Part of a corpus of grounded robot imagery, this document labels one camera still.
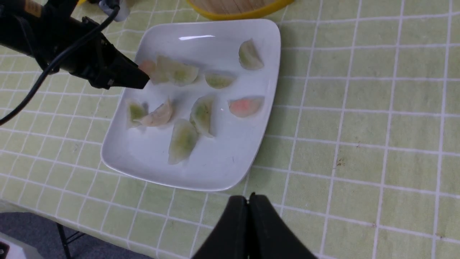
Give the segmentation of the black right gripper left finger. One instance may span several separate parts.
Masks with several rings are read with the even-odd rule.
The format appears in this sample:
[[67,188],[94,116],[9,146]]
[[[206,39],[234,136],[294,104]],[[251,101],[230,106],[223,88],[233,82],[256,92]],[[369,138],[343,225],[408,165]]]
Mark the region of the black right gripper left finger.
[[247,259],[248,201],[231,196],[214,229],[193,259]]

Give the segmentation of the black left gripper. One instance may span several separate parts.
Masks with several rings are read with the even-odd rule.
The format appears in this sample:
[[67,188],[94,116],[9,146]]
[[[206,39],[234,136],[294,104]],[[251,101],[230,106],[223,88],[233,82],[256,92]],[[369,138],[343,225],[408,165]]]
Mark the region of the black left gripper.
[[72,18],[76,0],[2,0],[1,46],[33,58],[41,69],[73,47],[68,57],[51,69],[61,69],[85,79],[92,87],[144,89],[149,76],[124,54],[116,51],[102,34],[102,25]]

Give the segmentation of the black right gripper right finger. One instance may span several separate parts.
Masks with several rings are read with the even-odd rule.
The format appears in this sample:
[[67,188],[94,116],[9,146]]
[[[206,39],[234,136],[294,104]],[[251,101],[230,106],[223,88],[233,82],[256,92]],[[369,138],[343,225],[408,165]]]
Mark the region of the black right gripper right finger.
[[249,259],[317,258],[283,222],[269,199],[255,193],[248,200],[247,251]]

